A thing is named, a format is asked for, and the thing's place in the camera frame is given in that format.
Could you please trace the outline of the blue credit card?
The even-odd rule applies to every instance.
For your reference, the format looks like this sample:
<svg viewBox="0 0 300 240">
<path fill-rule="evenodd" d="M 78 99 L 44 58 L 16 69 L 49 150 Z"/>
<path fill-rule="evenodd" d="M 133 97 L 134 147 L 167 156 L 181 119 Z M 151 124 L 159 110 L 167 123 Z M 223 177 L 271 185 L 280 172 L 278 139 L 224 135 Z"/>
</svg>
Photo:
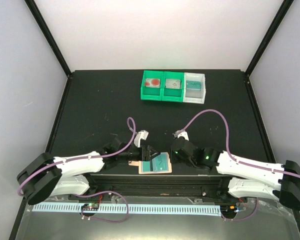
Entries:
<svg viewBox="0 0 300 240">
<path fill-rule="evenodd" d="M 152 173 L 154 171 L 153 161 L 142 161 L 140 165 L 141 173 Z"/>
</svg>

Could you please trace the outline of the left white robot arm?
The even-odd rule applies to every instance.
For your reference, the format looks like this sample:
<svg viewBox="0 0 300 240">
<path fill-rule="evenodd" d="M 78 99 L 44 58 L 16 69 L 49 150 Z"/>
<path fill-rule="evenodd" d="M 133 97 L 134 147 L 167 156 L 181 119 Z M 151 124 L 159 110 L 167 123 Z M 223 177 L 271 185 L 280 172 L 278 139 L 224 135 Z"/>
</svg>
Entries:
<svg viewBox="0 0 300 240">
<path fill-rule="evenodd" d="M 141 144 L 142 140 L 116 136 L 97 151 L 68 157 L 44 152 L 17 175 L 17 194 L 25 198 L 29 205 L 36 205 L 48 197 L 60 195 L 57 185 L 72 177 L 98 173 L 132 161 L 151 163 L 161 152 Z"/>
</svg>

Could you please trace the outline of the teal VIP credit card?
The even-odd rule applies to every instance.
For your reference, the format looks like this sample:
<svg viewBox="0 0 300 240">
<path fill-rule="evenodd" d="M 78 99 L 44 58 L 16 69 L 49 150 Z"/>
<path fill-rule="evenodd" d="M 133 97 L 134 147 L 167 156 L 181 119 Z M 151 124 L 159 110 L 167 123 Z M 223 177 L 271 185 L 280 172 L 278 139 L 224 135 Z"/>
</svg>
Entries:
<svg viewBox="0 0 300 240">
<path fill-rule="evenodd" d="M 162 152 L 158 157 L 152 160 L 154 173 L 164 173 L 169 171 L 169 154 Z"/>
</svg>

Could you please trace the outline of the beige card holder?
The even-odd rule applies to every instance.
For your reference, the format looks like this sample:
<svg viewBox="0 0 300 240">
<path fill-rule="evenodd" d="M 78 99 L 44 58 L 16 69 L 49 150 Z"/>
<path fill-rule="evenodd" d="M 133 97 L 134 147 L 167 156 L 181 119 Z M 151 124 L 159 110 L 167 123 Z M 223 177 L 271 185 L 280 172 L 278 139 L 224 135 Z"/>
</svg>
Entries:
<svg viewBox="0 0 300 240">
<path fill-rule="evenodd" d="M 169 171 L 168 172 L 149 172 L 149 173 L 142 173 L 141 172 L 141 162 L 142 161 L 131 161 L 128 165 L 129 166 L 134 166 L 134 167 L 138 167 L 138 174 L 139 175 L 149 175 L 149 174 L 170 174 L 172 173 L 172 163 L 171 163 L 171 160 L 170 160 L 170 156 L 168 155 L 169 157 Z"/>
</svg>

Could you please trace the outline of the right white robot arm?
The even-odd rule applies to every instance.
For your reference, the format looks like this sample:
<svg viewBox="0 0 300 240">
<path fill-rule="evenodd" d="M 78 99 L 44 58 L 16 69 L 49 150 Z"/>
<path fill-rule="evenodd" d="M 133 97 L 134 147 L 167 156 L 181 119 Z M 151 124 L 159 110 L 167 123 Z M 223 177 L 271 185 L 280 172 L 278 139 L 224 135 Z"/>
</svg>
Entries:
<svg viewBox="0 0 300 240">
<path fill-rule="evenodd" d="M 260 162 L 231 155 L 214 148 L 199 148 L 184 137 L 171 145 L 173 159 L 202 170 L 230 175 L 228 184 L 217 189 L 224 202 L 234 198 L 264 198 L 300 211 L 300 166 L 291 160 L 285 164 Z"/>
</svg>

